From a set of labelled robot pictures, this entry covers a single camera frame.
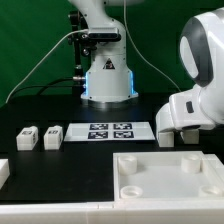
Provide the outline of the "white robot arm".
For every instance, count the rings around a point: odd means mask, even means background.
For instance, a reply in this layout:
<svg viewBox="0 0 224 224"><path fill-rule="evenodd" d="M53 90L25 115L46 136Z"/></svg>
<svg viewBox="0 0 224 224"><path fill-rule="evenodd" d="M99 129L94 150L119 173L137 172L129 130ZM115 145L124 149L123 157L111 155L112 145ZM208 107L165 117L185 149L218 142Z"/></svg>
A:
<svg viewBox="0 0 224 224"><path fill-rule="evenodd" d="M82 99L122 103L137 96L126 64L126 26L107 16L107 6L143 0L68 0L84 16L84 41L94 47ZM192 17L180 38L182 65L195 82L173 94L156 115L157 130L211 130L224 124L224 7Z"/></svg>

